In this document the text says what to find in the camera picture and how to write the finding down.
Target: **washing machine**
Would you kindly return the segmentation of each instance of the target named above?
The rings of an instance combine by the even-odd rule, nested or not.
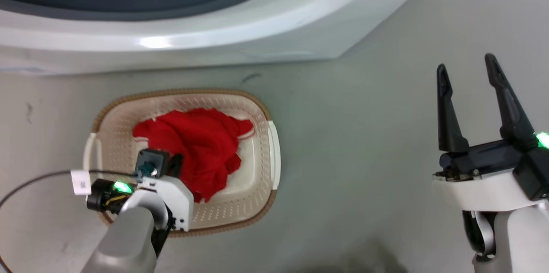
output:
[[[406,0],[0,0],[0,71],[86,74],[341,56]]]

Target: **gray floor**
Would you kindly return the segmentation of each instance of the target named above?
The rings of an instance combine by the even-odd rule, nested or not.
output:
[[[81,167],[92,121],[116,97],[174,87],[242,89],[265,102],[278,126],[283,173],[276,203],[249,228],[169,240],[159,272],[357,269],[390,255],[409,272],[472,272],[460,212],[431,192],[439,156],[435,68],[449,68],[471,144],[499,137],[486,52],[500,59],[535,128],[547,130],[547,19],[547,0],[410,0],[331,62],[2,75],[0,189]],[[105,231],[71,195],[68,177],[51,179],[2,210],[0,253],[15,272],[76,272]]]

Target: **green led indicator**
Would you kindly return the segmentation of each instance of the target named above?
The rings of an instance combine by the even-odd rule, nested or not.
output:
[[[537,134],[536,137],[538,140],[538,147],[549,149],[549,134],[547,134],[546,132],[541,132]]]
[[[127,194],[132,193],[132,188],[124,182],[118,181],[118,182],[114,183],[114,188],[117,189],[121,193],[127,193]]]

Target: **brown woven rim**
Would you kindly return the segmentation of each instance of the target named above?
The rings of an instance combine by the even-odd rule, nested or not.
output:
[[[104,107],[103,110],[97,115],[96,120],[94,121],[94,126],[92,126],[92,132],[98,132],[106,114],[109,111],[111,111],[114,107],[122,103],[135,101],[137,99],[148,99],[149,97],[159,97],[159,96],[166,96],[166,95],[208,94],[208,93],[244,96],[247,99],[251,99],[254,103],[256,103],[256,105],[259,106],[259,108],[263,111],[265,118],[268,121],[272,120],[271,113],[269,113],[269,110],[267,109],[267,107],[265,107],[265,105],[259,99],[257,99],[257,97],[244,91],[222,90],[222,89],[174,89],[174,90],[153,91],[149,93],[139,93],[134,95],[128,95],[128,96],[116,99],[115,101],[112,101],[106,107]],[[267,203],[265,204],[265,206],[259,211],[259,213],[257,213],[252,218],[243,220],[241,222],[234,222],[231,224],[223,225],[223,226],[202,228],[202,229],[191,229],[188,232],[171,231],[168,237],[181,238],[181,237],[205,236],[207,234],[217,234],[218,232],[235,230],[235,229],[251,226],[252,224],[255,224],[256,222],[258,222],[261,218],[263,218],[263,216],[265,216],[267,212],[269,212],[273,203],[275,202],[276,193],[277,191],[274,191],[274,190],[271,191],[271,194],[269,195],[269,199],[267,199]],[[113,220],[112,218],[110,218],[110,216],[106,212],[99,213],[99,216],[107,226],[112,224]]]

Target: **red cloth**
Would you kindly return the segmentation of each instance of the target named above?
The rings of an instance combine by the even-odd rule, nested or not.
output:
[[[149,138],[151,149],[182,154],[180,179],[193,192],[194,201],[200,202],[224,189],[227,176],[240,167],[238,137],[252,128],[249,120],[198,108],[141,122],[133,128],[133,136]]]

